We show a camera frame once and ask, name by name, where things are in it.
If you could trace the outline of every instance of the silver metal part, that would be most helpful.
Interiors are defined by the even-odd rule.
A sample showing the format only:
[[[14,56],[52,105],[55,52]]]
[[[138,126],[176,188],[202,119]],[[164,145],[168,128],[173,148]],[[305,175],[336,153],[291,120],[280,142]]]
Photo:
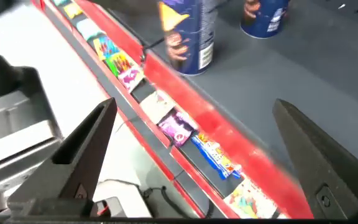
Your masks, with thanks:
[[[42,121],[0,139],[0,191],[17,186],[57,149],[49,121]]]

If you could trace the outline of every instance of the blue can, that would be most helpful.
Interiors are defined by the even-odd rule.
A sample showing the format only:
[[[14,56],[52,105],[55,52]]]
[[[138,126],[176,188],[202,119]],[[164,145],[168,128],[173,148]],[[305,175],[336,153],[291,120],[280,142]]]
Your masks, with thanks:
[[[211,64],[218,0],[158,2],[171,66],[184,75],[203,73]]]
[[[282,29],[288,0],[246,0],[241,29],[256,38],[269,38]]]

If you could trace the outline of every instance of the candy package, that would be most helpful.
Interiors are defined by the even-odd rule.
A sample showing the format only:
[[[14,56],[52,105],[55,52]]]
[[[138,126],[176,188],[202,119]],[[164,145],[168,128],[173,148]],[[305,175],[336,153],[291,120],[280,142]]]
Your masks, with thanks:
[[[86,41],[98,34],[104,33],[91,19],[84,19],[83,21],[78,22],[77,29]]]
[[[191,141],[194,145],[200,150],[205,159],[209,164],[219,172],[222,180],[225,180],[229,177],[230,174],[233,174],[235,178],[240,178],[240,165],[234,165],[226,156],[223,155],[221,146],[209,140],[204,134],[199,134],[193,136]]]
[[[194,130],[198,130],[198,125],[196,124],[195,121],[193,121],[193,119],[189,116],[188,113],[186,112],[180,112],[178,111],[176,113],[176,117],[181,120],[186,122],[187,124],[189,124]]]
[[[140,102],[140,107],[154,124],[158,124],[175,106],[175,102],[163,91],[157,90]]]
[[[67,6],[65,6],[63,8],[63,10],[66,12],[67,16],[72,19],[78,15],[80,15],[82,13],[82,9],[77,5],[75,4],[74,2],[73,3],[70,3],[68,4]]]
[[[118,47],[109,37],[100,37],[93,40],[94,48],[100,60],[105,60],[119,52]]]
[[[134,65],[132,68],[118,75],[118,79],[125,86],[129,93],[134,90],[134,88],[143,80],[143,78],[143,71],[138,65]]]
[[[174,114],[161,121],[158,126],[164,134],[173,139],[173,143],[176,146],[182,146],[193,131],[192,128],[188,128],[190,127],[189,125],[186,127],[186,124],[180,121]]]
[[[67,2],[68,0],[53,0],[53,3],[55,3],[56,6],[59,6],[65,2]]]
[[[248,177],[224,201],[240,218],[271,218],[277,206]]]
[[[124,53],[118,52],[106,59],[112,73],[118,77],[119,74],[130,69],[135,63]]]

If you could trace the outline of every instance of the printed logo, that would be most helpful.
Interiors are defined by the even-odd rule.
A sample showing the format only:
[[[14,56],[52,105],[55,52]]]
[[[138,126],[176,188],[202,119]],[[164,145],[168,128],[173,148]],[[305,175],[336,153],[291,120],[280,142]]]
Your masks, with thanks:
[[[271,22],[278,22],[281,19],[281,15],[283,14],[283,9],[277,9],[276,12],[274,12],[273,18]]]

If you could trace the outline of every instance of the shelf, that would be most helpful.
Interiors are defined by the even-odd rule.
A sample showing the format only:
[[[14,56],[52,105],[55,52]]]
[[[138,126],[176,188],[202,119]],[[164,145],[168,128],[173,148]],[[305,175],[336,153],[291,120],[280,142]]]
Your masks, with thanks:
[[[293,176],[272,114],[276,98],[293,103],[358,157],[358,22],[322,2],[292,2],[282,33],[266,40],[240,30],[242,3],[231,2],[219,11],[211,68],[186,78]],[[155,53],[167,61],[164,43]]]
[[[131,24],[138,24],[138,26],[139,24],[143,24],[146,26],[142,20],[142,16],[134,16],[131,17],[131,21],[125,21],[125,17],[114,15],[114,11],[102,9],[100,6],[96,6],[88,1],[77,1],[77,3],[84,9],[85,14],[92,18],[92,20],[94,20],[103,30],[105,30],[103,27],[108,29],[109,26],[122,27],[122,29],[131,27]],[[144,1],[139,3],[139,7],[145,8],[143,4],[153,4],[154,6],[155,1]],[[154,19],[158,19],[158,14],[149,16],[150,18],[153,17]],[[128,29],[133,32],[129,34],[129,36],[132,36],[132,39],[120,38],[121,35],[116,37],[114,33],[108,32],[107,30],[105,31],[119,47],[120,44],[125,46],[131,44],[142,45],[146,42],[145,38],[139,37],[142,35],[142,30],[139,30],[136,27]],[[312,217],[305,196],[298,184],[293,181],[292,177],[289,177],[285,172],[282,172],[281,168],[276,166],[276,161],[270,160],[265,154],[266,152],[260,150],[261,147],[255,145],[255,142],[250,141],[248,132],[244,131],[244,129],[246,129],[244,128],[244,124],[238,122],[238,118],[233,116],[233,114],[228,113],[227,110],[223,110],[219,107],[219,102],[211,98],[202,88],[193,85],[193,83],[186,78],[179,77],[162,60],[164,54],[161,53],[160,56],[157,55],[157,49],[163,49],[163,45],[160,44],[156,46],[155,49],[147,51],[144,72],[148,81],[153,86],[168,93],[178,105],[199,124],[201,131],[220,143],[225,154],[234,162],[242,165],[246,175],[251,178],[266,195],[272,198],[284,213],[292,218]],[[137,57],[137,55],[128,54],[131,57]],[[219,88],[214,90],[216,94],[222,92],[216,90],[219,90]],[[238,101],[230,98],[226,99],[226,101],[230,101],[231,103],[235,102],[239,107],[244,107],[244,105],[239,104]],[[181,152],[177,153],[172,150],[171,155],[180,163],[182,168],[184,168],[189,175],[194,174],[191,175],[191,178],[210,198],[212,196],[214,197],[213,201],[216,205],[219,204],[219,201],[222,201],[220,194],[210,185],[208,180],[205,179],[205,174],[200,173],[198,167],[195,167],[190,163]],[[221,209],[227,217],[236,217],[236,214],[226,210],[224,205],[219,209]]]
[[[344,2],[348,6],[338,10]],[[154,2],[143,4],[154,5]],[[247,175],[278,204],[287,210],[298,208],[298,214],[306,215],[307,204],[302,202],[301,192],[288,183],[295,173],[275,125],[272,106],[276,98],[293,103],[358,158],[358,15],[354,13],[357,7],[351,1],[293,1],[284,30],[275,37],[259,40],[239,29],[242,2],[232,1],[219,11],[214,61],[206,73],[182,79],[175,77],[175,72],[164,65],[167,57],[162,43],[153,48],[148,57],[154,63],[148,65],[152,68],[146,67],[147,76],[197,122],[214,123],[220,119],[216,114],[194,109],[197,104],[212,106],[223,115],[235,127],[231,138],[223,131],[218,134],[215,131],[218,128],[206,122],[200,124],[201,129],[221,143],[231,158],[241,157],[241,164],[251,163]],[[148,39],[142,38],[146,34],[138,28],[143,24],[142,15],[128,19],[110,12],[140,40]],[[148,17],[148,21],[158,20],[158,14]],[[198,95],[202,98],[201,104],[186,102],[198,100],[190,97]],[[237,140],[236,131],[247,136],[263,153],[248,146],[247,141]],[[273,163],[265,161],[264,154]],[[273,164],[282,167],[291,177],[278,174],[276,168],[271,168]],[[258,176],[271,178],[263,180]],[[293,198],[280,198],[280,194]],[[289,205],[291,200],[296,201],[293,207]]]
[[[144,119],[139,116],[139,111],[137,111],[137,107],[139,107],[138,102],[142,101],[155,89],[144,80],[132,94],[125,94],[126,91],[122,89],[121,83],[115,77],[112,79],[112,74],[106,69],[106,65],[99,61],[93,50],[93,40],[91,39],[86,42],[76,30],[75,24],[78,21],[86,19],[86,16],[80,15],[70,20],[64,16],[65,13],[62,10],[62,6],[55,7],[51,2],[45,3],[46,7],[43,8],[44,13],[95,75],[105,89],[106,94],[115,97],[117,105],[120,108],[119,114],[123,120],[127,121],[126,124],[129,129],[141,145],[145,147],[145,150],[167,178],[173,181],[174,186],[189,205],[192,206],[200,217],[203,217],[208,211],[209,199],[207,195],[191,179],[186,182],[176,180],[177,177],[184,173],[183,169],[170,155],[170,151],[162,144],[161,139],[155,134],[155,130],[152,130],[150,126],[145,124]],[[224,217],[219,211],[220,208],[215,207],[214,210],[213,217]]]

